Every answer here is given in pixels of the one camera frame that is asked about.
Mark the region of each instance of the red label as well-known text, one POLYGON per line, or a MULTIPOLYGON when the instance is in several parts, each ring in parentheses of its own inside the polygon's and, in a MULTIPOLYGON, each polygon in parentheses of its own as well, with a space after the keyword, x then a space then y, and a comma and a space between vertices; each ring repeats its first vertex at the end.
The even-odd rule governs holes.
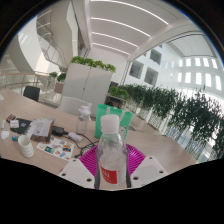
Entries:
POLYGON ((117 184, 116 170, 106 170, 102 166, 100 166, 100 167, 101 167, 101 171, 102 171, 104 180, 110 184, 117 184))

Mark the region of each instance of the electronic device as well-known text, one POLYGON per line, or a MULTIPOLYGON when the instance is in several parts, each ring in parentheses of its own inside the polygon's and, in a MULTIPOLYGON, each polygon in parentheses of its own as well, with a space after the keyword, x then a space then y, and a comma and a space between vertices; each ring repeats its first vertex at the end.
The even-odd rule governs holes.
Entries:
POLYGON ((73 133, 73 132, 70 132, 70 133, 68 134, 68 136, 69 136, 72 140, 74 140, 74 141, 76 141, 76 142, 81 142, 82 139, 83 139, 82 136, 77 135, 77 134, 75 134, 75 133, 73 133))
POLYGON ((64 134, 64 128, 53 126, 52 135, 62 136, 64 134))
POLYGON ((19 127, 18 128, 10 128, 11 131, 17 132, 18 134, 24 134, 27 128, 29 127, 31 121, 25 120, 22 118, 17 118, 16 120, 19 121, 19 127))
POLYGON ((11 120, 14 120, 14 119, 16 119, 16 116, 13 115, 13 114, 10 114, 10 115, 6 118, 6 121, 7 121, 7 122, 10 122, 11 120))

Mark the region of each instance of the pink dish rack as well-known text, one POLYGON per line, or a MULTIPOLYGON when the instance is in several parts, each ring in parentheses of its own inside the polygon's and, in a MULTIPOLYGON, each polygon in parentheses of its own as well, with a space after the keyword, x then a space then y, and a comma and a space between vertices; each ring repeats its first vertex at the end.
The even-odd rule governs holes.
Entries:
MULTIPOLYGON (((145 155, 138 149, 136 149, 134 146, 128 144, 126 144, 126 146, 128 149, 127 169, 129 176, 131 176, 131 174, 135 171, 135 169, 145 159, 145 155)), ((96 158, 97 148, 98 146, 94 146, 89 151, 87 151, 83 156, 80 157, 80 161, 94 177, 96 177, 97 173, 97 158, 96 158)))

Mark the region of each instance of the window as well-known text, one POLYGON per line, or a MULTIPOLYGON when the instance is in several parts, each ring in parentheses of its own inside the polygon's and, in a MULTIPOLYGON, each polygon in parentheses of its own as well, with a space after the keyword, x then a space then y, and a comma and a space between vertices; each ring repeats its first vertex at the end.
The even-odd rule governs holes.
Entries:
POLYGON ((205 74, 205 81, 206 81, 206 86, 209 86, 209 87, 212 86, 211 85, 211 75, 210 74, 208 74, 208 73, 205 74))
POLYGON ((182 79, 182 73, 178 73, 178 82, 181 82, 182 79))
POLYGON ((196 66, 201 66, 200 58, 195 58, 195 64, 196 66))
POLYGON ((179 67, 183 67, 183 60, 179 60, 179 67))
POLYGON ((191 59, 190 58, 186 59, 186 66, 191 66, 191 59))
POLYGON ((145 75, 145 82, 152 85, 152 86, 155 86, 156 84, 156 80, 157 80, 157 76, 158 76, 158 72, 148 68, 147 69, 147 72, 146 72, 146 75, 145 75))
POLYGON ((204 61, 204 66, 209 67, 208 58, 203 58, 203 61, 204 61))
POLYGON ((214 68, 218 68, 215 59, 212 59, 212 64, 214 68))
POLYGON ((186 83, 190 83, 191 82, 191 73, 190 72, 187 72, 185 74, 185 82, 186 83))
POLYGON ((142 73, 142 67, 143 67, 143 65, 141 63, 139 63, 137 61, 134 61, 132 63, 129 75, 133 76, 133 77, 135 77, 137 79, 140 79, 141 73, 142 73))
POLYGON ((221 90, 221 81, 219 76, 215 76, 216 80, 216 89, 221 90))
POLYGON ((201 73, 200 72, 196 73, 196 84, 201 85, 201 73))
POLYGON ((150 59, 160 65, 161 62, 161 54, 156 50, 151 50, 150 59))

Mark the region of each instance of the ceiling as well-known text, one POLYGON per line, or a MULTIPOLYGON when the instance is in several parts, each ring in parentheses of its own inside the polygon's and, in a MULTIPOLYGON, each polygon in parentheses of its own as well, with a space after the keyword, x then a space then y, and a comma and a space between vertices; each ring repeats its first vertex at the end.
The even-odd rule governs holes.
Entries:
POLYGON ((203 35, 188 35, 169 42, 182 57, 211 56, 215 57, 214 50, 207 38, 203 35))
POLYGON ((191 31, 199 31, 185 15, 160 0, 85 2, 90 48, 107 48, 128 58, 136 58, 149 50, 150 43, 155 47, 177 33, 187 32, 185 28, 189 25, 191 31))

